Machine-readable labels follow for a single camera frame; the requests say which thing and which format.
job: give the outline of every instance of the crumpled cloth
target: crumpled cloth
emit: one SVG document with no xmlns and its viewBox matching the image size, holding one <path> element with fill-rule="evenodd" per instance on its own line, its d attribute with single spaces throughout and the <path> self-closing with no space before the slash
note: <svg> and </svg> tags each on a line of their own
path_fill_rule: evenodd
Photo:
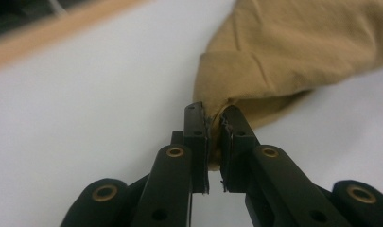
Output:
<svg viewBox="0 0 383 227">
<path fill-rule="evenodd" d="M 310 91 L 383 65 L 383 0 L 238 0 L 200 57 L 194 101 L 218 140 L 236 105 L 253 128 Z M 218 169 L 220 151 L 210 154 Z"/>
</svg>

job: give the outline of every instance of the fabric fold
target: fabric fold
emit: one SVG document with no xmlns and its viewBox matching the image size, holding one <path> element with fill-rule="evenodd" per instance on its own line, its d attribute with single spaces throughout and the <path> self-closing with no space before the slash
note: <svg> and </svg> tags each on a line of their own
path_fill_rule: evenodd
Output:
<svg viewBox="0 0 383 227">
<path fill-rule="evenodd" d="M 238 106 L 253 127 L 318 86 L 383 65 L 383 0 L 238 0 L 200 58 L 194 100 L 213 119 Z M 211 156 L 219 165 L 220 151 Z"/>
</svg>

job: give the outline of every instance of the white table surface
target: white table surface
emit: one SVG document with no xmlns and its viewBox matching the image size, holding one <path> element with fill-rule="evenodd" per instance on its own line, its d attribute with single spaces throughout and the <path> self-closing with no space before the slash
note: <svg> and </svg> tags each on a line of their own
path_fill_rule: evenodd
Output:
<svg viewBox="0 0 383 227">
<path fill-rule="evenodd" d="M 0 69 L 0 226 L 59 226 L 89 183 L 148 174 L 233 3 L 151 2 Z M 383 69 L 318 89 L 255 133 L 326 189 L 354 179 L 383 192 Z M 252 226 L 244 195 L 210 178 L 193 226 Z"/>
</svg>

